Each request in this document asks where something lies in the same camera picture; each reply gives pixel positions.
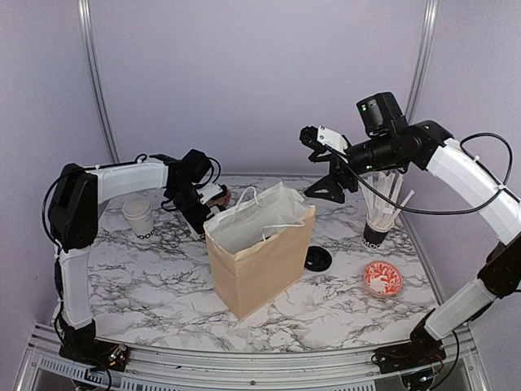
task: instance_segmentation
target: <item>marble tabletop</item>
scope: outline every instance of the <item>marble tabletop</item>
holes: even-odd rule
[[[234,204],[248,186],[263,190],[280,180],[302,192],[317,178],[221,177]],[[330,269],[304,270],[302,279],[253,315],[238,321],[213,291],[206,244],[195,242],[178,213],[152,202],[156,237],[135,237],[121,213],[130,195],[110,201],[99,220],[89,264],[90,305],[98,336],[142,345],[248,353],[303,352],[380,345],[409,337],[436,305],[418,254],[397,224],[383,245],[361,242],[366,206],[360,192],[346,204],[307,199],[317,206],[312,244],[333,257]],[[373,260],[404,276],[401,292],[372,297],[362,273]]]

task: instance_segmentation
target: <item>black round disc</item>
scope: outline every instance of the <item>black round disc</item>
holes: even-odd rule
[[[331,266],[333,259],[326,249],[318,246],[309,246],[304,266],[311,271],[324,271]]]

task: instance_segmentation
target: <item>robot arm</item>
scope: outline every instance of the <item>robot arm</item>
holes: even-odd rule
[[[155,155],[150,160],[83,169],[70,164],[63,168],[48,209],[50,233],[55,246],[55,284],[63,302],[58,316],[64,331],[60,350],[76,360],[98,359],[111,350],[95,340],[95,323],[89,306],[88,270],[90,246],[98,233],[98,206],[125,194],[164,188],[198,239],[203,223],[227,204],[230,193],[225,186],[198,183],[212,169],[202,153],[191,150],[182,160]],[[123,369],[124,363],[112,369]]]
[[[330,173],[307,189],[307,196],[344,202],[344,189],[357,190],[356,175],[381,169],[405,172],[410,162],[447,183],[472,207],[490,200],[503,187],[464,153],[459,142],[440,125],[433,121],[408,125],[391,93],[377,94],[357,106],[370,137],[368,141],[351,146],[325,127],[302,129],[300,141],[314,150],[309,159],[330,162]],[[488,256],[476,279],[412,331],[410,343],[375,351],[382,373],[429,363],[429,357],[443,350],[442,338],[518,287],[521,281],[521,259],[516,256],[521,251],[519,203],[502,191],[479,214],[495,232],[499,245]]]

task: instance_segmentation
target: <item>brown paper bag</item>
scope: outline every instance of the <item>brown paper bag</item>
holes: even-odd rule
[[[204,223],[215,291],[238,319],[300,279],[316,212],[282,182],[243,196]]]

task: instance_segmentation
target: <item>small bowl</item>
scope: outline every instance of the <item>small bowl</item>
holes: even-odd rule
[[[364,284],[376,297],[396,295],[403,286],[400,271],[385,261],[374,261],[364,269]]]

